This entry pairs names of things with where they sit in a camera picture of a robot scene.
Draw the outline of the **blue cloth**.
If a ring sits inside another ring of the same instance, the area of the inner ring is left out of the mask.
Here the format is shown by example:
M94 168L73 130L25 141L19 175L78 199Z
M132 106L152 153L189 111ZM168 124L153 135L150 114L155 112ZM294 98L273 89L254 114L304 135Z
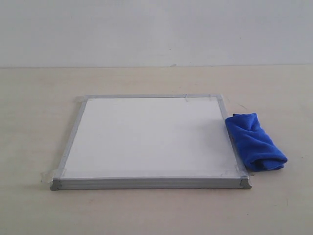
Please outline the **blue cloth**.
M246 168L253 172L284 168L287 157L261 127L256 113L233 114L225 124Z

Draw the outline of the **white board with metal frame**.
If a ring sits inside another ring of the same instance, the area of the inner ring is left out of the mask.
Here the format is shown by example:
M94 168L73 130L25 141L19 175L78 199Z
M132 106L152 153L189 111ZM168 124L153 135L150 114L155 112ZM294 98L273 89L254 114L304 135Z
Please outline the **white board with metal frame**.
M87 95L51 190L250 189L219 94Z

